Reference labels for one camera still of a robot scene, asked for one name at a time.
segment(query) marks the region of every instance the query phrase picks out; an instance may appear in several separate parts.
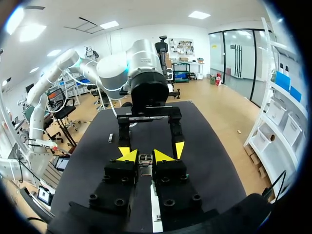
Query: blue box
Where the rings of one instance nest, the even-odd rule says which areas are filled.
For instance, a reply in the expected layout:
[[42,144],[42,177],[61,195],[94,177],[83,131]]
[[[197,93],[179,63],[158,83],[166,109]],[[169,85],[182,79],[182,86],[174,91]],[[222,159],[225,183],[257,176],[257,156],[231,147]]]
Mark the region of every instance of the blue box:
[[301,101],[301,93],[296,90],[293,86],[291,86],[291,91],[290,94],[297,100],[297,101]]
[[289,92],[289,86],[291,84],[291,79],[284,75],[283,73],[276,72],[275,83]]

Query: glass wall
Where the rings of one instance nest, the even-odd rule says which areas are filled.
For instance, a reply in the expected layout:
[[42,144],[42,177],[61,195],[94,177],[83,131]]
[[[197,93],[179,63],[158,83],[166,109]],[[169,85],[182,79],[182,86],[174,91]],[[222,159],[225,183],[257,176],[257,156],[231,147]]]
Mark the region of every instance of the glass wall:
[[224,44],[222,33],[214,33],[209,35],[210,39],[210,60],[211,60],[211,75],[221,73],[224,77]]
[[224,84],[250,98],[254,82],[254,37],[252,31],[224,33],[226,70]]
[[[274,58],[268,57],[268,43],[263,31],[255,31],[255,42],[256,42],[256,74],[255,74],[255,82],[254,82],[254,90],[253,95],[251,97],[251,101],[256,105],[261,106],[265,86],[266,79],[268,76],[268,68],[271,63],[272,68],[275,67]],[[273,38],[273,34],[270,33],[271,40],[275,41]]]
[[209,34],[209,38],[211,74],[221,73],[225,85],[261,106],[268,67],[275,67],[274,59],[267,56],[264,30],[229,30]]

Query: workbench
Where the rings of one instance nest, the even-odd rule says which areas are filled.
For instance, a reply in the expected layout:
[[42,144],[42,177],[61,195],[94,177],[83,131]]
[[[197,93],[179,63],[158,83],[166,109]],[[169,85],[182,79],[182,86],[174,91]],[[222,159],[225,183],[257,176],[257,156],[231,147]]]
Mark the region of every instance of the workbench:
[[[181,126],[185,146],[181,159],[187,166],[190,180],[202,197],[204,211],[228,210],[246,197],[235,167],[219,138],[196,106],[189,102],[167,105],[178,106],[182,113]],[[116,109],[125,114],[130,108]],[[113,143],[108,143],[113,133]],[[81,138],[59,181],[51,212],[57,216],[68,210],[70,201],[88,207],[89,195],[104,176],[104,166],[111,158],[121,156],[118,144],[118,123],[112,110],[99,112]],[[172,156],[168,120],[139,123],[131,128],[131,146],[140,153],[153,149]],[[130,232],[152,232],[151,177],[140,177],[136,187]]]

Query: fire extinguisher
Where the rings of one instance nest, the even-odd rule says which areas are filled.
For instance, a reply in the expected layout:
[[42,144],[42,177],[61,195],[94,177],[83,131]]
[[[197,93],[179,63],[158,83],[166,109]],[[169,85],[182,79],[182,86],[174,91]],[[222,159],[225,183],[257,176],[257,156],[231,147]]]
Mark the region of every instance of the fire extinguisher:
[[221,73],[217,73],[216,74],[216,79],[215,79],[215,84],[217,85],[217,86],[220,86],[221,85],[221,81],[222,81],[222,79],[221,79]]

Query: bottle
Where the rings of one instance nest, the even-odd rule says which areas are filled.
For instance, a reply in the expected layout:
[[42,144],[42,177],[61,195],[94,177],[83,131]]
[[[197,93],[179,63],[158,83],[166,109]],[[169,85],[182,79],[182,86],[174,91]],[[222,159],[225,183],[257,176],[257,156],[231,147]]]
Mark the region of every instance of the bottle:
[[284,65],[282,63],[279,65],[278,71],[282,74],[284,73]]
[[284,75],[288,76],[289,77],[289,72],[288,72],[288,66],[285,67],[285,70],[284,70]]

